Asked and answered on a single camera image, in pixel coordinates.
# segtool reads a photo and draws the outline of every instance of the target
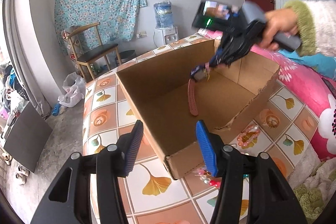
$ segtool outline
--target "chair leg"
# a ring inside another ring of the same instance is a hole
[[[84,78],[85,82],[87,82],[87,79],[86,79],[86,76],[85,76],[85,73],[84,73],[82,65],[78,64],[78,66],[79,66],[79,70],[81,71],[81,73],[83,75],[83,78]]]
[[[110,64],[109,64],[109,60],[107,59],[107,56],[104,55],[104,58],[105,58],[105,61],[106,61],[106,65],[107,65],[107,68],[109,69],[109,71],[111,70],[111,67],[110,67]]]
[[[89,70],[89,72],[91,74],[92,80],[94,80],[95,79],[95,75],[94,75],[94,73],[92,71],[92,68],[90,67],[90,64],[87,64],[86,66],[87,66],[87,69]]]
[[[118,58],[118,61],[119,61],[119,66],[120,66],[122,63],[121,63],[120,54],[119,54],[119,52],[118,52],[118,49],[117,49],[117,48],[115,48],[115,53],[117,54],[117,58]]]

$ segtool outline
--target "wall socket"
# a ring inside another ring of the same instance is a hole
[[[135,37],[137,38],[137,39],[139,39],[139,38],[144,38],[144,37],[146,37],[147,36],[147,34],[146,34],[146,32],[144,31],[144,32],[138,32],[136,35],[135,35]]]

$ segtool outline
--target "teal floral fabric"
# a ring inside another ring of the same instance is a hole
[[[130,41],[134,34],[139,8],[146,0],[55,0],[55,29],[62,52],[67,54],[61,32],[71,26],[100,22],[103,43]],[[80,36],[84,51],[99,45],[95,28]]]

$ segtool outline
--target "gray floor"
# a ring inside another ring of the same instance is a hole
[[[50,183],[72,152],[82,152],[84,100],[66,112],[47,119],[53,129],[26,184],[18,185],[14,176],[18,163],[12,160],[7,169],[6,196],[16,213],[29,224]]]

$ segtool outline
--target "sleeve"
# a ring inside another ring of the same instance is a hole
[[[298,16],[300,56],[316,53],[336,56],[336,2],[292,0],[284,7],[292,8]]]

